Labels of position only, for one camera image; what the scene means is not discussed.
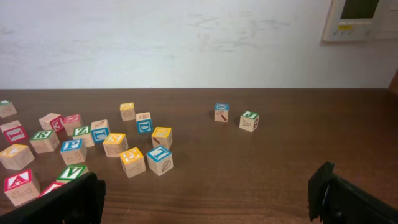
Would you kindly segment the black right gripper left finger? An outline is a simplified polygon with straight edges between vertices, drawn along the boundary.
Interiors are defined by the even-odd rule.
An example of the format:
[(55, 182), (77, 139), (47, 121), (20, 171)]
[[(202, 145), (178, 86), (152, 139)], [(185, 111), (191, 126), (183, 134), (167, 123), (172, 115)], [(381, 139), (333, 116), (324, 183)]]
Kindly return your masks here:
[(101, 223), (106, 183), (93, 172), (1, 216), (1, 224)]

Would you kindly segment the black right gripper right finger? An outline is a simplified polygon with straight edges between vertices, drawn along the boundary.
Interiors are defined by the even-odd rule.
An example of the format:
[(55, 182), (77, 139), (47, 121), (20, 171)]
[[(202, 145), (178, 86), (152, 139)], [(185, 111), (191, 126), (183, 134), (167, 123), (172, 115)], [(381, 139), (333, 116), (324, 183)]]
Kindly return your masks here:
[(333, 173), (326, 161), (308, 181), (310, 221), (397, 224), (397, 210)]

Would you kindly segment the yellow E wooden block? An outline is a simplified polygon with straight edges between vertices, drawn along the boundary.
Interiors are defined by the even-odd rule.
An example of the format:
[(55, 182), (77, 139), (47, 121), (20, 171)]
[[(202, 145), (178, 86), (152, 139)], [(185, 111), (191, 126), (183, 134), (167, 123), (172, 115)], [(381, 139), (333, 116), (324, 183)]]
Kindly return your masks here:
[(124, 172), (128, 178), (146, 171), (144, 156), (138, 147), (126, 150), (119, 154)]

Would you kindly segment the yellow S wooden block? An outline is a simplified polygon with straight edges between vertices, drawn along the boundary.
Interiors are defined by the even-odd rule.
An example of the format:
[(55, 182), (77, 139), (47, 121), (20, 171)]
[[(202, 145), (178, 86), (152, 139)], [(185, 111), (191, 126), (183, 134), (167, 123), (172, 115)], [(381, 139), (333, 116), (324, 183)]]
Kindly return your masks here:
[(103, 147), (107, 157), (119, 157), (129, 146), (124, 133), (110, 133), (103, 141)]

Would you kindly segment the green R wooden block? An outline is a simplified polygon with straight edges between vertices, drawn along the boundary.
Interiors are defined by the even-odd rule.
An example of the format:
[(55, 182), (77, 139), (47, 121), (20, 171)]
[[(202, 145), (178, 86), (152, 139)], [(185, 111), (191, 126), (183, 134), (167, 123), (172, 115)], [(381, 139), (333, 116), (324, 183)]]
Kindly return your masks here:
[(37, 131), (30, 139), (36, 153), (53, 152), (60, 144), (54, 130)]

